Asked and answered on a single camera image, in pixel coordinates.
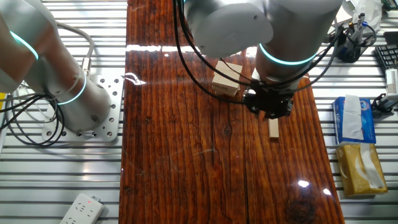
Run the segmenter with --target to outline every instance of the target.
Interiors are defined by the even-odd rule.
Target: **power strip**
[[[387,99],[398,101],[398,70],[390,68],[386,70]]]
[[[94,224],[103,210],[103,204],[85,194],[80,194],[60,224]]]

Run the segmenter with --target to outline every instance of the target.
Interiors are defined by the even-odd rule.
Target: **power outlet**
[[[61,224],[94,224],[103,209],[103,204],[85,194],[80,194],[69,208]]]

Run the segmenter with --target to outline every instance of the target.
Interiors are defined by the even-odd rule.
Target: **pen holder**
[[[345,43],[348,40],[348,34],[341,35],[337,43],[337,57],[346,63],[354,63],[358,61],[360,56],[368,47],[354,46],[352,49],[345,48]]]

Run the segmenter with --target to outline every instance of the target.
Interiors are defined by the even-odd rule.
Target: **wooden table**
[[[188,77],[171,0],[130,0],[127,14],[121,224],[344,223],[311,88],[295,95],[271,141],[262,116]],[[213,72],[183,49],[210,89]],[[249,77],[255,52],[228,61]]]

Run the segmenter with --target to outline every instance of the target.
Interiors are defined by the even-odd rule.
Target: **white bag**
[[[368,22],[368,25],[371,26],[376,33],[379,32],[380,29],[380,21],[381,21],[381,7],[383,3],[380,0],[353,0],[355,4],[355,11],[353,15],[353,22],[358,22],[358,16],[361,13],[365,13],[365,21]],[[369,29],[365,29],[363,35],[367,36],[372,34],[372,31]]]

